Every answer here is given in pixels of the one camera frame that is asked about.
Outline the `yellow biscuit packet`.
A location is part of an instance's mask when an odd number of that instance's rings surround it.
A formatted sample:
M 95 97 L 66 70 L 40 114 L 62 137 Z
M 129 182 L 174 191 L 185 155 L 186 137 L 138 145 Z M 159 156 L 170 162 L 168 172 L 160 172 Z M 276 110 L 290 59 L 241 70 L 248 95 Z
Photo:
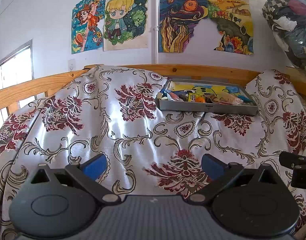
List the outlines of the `yellow biscuit packet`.
M 201 96 L 201 95 L 198 95 L 198 94 L 195 94 L 195 93 L 189 93 L 188 94 L 188 102 L 195 102 L 195 98 L 198 97 L 198 96 Z

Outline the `orange tangerine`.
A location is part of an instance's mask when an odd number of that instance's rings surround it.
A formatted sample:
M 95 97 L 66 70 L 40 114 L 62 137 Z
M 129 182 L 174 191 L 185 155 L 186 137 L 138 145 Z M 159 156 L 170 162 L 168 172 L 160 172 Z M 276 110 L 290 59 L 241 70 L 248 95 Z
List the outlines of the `orange tangerine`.
M 195 102 L 205 103 L 205 102 L 206 102 L 206 100 L 205 100 L 205 98 L 204 98 L 204 97 L 202 97 L 202 96 L 198 96 L 198 97 L 196 97 L 196 98 L 195 98 Z

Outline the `pink sausage pack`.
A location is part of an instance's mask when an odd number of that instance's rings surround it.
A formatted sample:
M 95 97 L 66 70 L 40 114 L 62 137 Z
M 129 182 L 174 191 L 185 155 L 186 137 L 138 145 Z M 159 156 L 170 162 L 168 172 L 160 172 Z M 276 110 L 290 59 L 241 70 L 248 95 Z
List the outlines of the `pink sausage pack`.
M 168 94 L 174 101 L 186 102 L 188 100 L 188 96 L 184 91 L 170 91 Z

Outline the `floral bed cover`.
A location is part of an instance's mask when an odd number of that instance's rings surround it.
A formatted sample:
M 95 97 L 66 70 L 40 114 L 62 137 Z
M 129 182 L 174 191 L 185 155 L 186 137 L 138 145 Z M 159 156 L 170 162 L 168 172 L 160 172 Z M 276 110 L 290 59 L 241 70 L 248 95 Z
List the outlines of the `floral bed cover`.
M 206 153 L 247 168 L 271 165 L 300 209 L 296 239 L 306 239 L 306 190 L 291 186 L 281 152 L 306 157 L 306 104 L 289 79 L 267 70 L 246 85 L 255 116 L 160 111 L 167 82 L 140 73 L 132 83 L 72 81 L 53 96 L 29 102 L 0 126 L 0 239 L 14 239 L 9 206 L 38 164 L 63 168 L 103 153 L 107 169 L 96 181 L 114 194 L 189 197 L 210 183 Z

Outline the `brown dried snack bag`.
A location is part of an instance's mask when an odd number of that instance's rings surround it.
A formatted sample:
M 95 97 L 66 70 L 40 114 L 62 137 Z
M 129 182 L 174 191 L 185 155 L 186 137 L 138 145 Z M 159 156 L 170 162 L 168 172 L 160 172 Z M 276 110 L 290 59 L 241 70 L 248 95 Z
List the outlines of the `brown dried snack bag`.
M 207 94 L 205 98 L 207 103 L 221 103 L 221 100 L 214 94 Z

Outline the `clear pale snack bag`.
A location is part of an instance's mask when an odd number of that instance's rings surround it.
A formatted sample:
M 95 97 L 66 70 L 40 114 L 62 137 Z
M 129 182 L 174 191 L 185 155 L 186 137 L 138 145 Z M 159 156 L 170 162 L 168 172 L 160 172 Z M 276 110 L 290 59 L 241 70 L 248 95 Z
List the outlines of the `clear pale snack bag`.
M 233 94 L 229 94 L 227 92 L 220 92 L 218 94 L 219 98 L 221 101 L 223 102 L 227 102 L 229 104 L 232 105 L 242 105 L 244 102 L 242 99 L 238 98 L 237 96 L 233 95 Z

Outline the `grey tray box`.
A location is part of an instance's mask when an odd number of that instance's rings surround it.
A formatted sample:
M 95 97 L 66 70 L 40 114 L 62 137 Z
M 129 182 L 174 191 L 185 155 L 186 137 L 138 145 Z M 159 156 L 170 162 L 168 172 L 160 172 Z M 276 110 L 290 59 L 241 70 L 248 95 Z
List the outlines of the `grey tray box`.
M 155 102 L 161 111 L 257 114 L 257 105 L 239 85 L 189 79 L 168 79 Z

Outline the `wooden bed headboard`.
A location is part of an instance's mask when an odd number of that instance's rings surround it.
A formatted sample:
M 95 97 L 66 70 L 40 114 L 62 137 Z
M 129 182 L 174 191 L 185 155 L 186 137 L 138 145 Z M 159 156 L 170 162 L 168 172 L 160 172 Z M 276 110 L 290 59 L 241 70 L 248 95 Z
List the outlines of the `wooden bed headboard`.
M 259 73 L 229 67 L 203 66 L 197 64 L 135 64 L 128 66 L 104 66 L 91 64 L 82 70 L 45 76 L 0 90 L 0 110 L 11 115 L 20 108 L 20 101 L 39 94 L 53 96 L 71 81 L 78 82 L 85 77 L 98 78 L 101 83 L 132 83 L 140 73 L 156 73 L 162 77 L 186 77 L 199 81 L 222 81 L 246 86 Z

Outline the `window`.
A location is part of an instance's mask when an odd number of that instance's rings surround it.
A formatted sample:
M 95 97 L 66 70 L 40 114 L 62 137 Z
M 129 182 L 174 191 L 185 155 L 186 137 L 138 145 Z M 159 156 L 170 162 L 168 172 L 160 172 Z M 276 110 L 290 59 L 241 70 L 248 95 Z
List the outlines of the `window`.
M 0 90 L 34 79 L 32 41 L 0 60 Z

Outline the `orange haired girl drawing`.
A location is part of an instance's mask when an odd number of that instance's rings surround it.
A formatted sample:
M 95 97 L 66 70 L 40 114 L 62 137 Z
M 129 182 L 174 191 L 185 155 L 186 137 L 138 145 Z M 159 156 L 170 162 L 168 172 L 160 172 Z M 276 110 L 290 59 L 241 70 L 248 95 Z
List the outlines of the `orange haired girl drawing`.
M 95 50 L 103 46 L 98 23 L 105 17 L 106 0 L 82 0 L 72 11 L 71 53 Z

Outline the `blond child drawing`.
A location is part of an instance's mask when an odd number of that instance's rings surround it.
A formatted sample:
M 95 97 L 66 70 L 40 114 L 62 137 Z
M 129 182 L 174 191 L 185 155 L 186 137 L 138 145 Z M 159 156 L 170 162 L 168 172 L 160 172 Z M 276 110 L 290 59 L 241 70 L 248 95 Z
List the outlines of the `blond child drawing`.
M 148 47 L 148 0 L 106 0 L 105 51 Z

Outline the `landscape hill drawing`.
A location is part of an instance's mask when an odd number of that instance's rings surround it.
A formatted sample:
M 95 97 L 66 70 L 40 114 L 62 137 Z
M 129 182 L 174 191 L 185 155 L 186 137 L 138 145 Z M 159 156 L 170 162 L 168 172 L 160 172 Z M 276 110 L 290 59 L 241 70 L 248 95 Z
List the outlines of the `landscape hill drawing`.
M 221 35 L 214 49 L 229 53 L 253 54 L 253 22 L 245 0 L 208 0 L 208 17 Z

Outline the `swirly night sky drawing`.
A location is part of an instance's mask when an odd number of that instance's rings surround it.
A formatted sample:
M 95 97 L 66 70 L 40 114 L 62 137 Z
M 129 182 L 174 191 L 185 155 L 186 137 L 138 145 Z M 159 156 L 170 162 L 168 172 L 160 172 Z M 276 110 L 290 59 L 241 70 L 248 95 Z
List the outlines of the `swirly night sky drawing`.
M 160 0 L 160 53 L 182 53 L 194 28 L 208 16 L 208 0 Z

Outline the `bundled patterned quilt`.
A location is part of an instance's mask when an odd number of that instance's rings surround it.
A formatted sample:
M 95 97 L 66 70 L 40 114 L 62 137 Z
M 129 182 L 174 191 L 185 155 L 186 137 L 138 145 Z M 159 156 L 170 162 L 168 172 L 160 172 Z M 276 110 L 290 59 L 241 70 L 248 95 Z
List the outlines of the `bundled patterned quilt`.
M 262 13 L 290 62 L 306 72 L 306 0 L 266 0 Z

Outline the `white wall pipe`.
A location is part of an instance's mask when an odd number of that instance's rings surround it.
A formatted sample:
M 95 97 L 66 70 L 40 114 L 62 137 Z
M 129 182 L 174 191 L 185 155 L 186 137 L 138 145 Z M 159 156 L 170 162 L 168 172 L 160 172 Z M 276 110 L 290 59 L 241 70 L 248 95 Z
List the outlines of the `white wall pipe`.
M 153 38 L 154 38 L 154 57 L 153 63 L 159 63 L 159 0 L 154 0 L 154 14 L 153 14 Z

